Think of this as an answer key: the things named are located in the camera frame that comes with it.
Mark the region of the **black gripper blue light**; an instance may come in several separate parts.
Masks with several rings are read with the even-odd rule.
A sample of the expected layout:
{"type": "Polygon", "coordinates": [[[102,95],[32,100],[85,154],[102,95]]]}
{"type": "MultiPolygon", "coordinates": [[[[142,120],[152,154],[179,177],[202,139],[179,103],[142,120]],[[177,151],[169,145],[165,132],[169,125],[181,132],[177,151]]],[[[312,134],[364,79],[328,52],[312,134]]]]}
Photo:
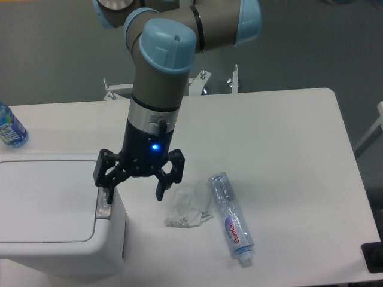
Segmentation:
{"type": "Polygon", "coordinates": [[[113,202],[115,187],[131,175],[151,176],[158,179],[156,199],[162,201],[164,193],[172,184],[179,184],[183,178],[185,157],[180,149],[168,153],[173,132],[167,131],[163,118],[155,125],[154,133],[136,128],[130,121],[126,124],[123,146],[119,154],[101,149],[93,171],[97,187],[106,193],[107,204],[113,202]],[[171,162],[169,173],[163,170],[171,162]]]}

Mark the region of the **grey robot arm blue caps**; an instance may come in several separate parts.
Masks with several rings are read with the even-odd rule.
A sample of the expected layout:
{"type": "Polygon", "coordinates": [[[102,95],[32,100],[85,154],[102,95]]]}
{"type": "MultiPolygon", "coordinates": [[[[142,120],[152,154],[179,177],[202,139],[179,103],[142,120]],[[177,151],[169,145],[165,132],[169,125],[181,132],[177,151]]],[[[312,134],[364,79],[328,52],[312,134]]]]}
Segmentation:
{"type": "Polygon", "coordinates": [[[181,182],[184,156],[170,150],[189,72],[197,53],[253,40],[262,14],[257,1],[94,1],[100,22],[122,27],[135,79],[120,152],[99,152],[95,185],[108,203],[116,186],[155,176],[156,198],[181,182]]]}

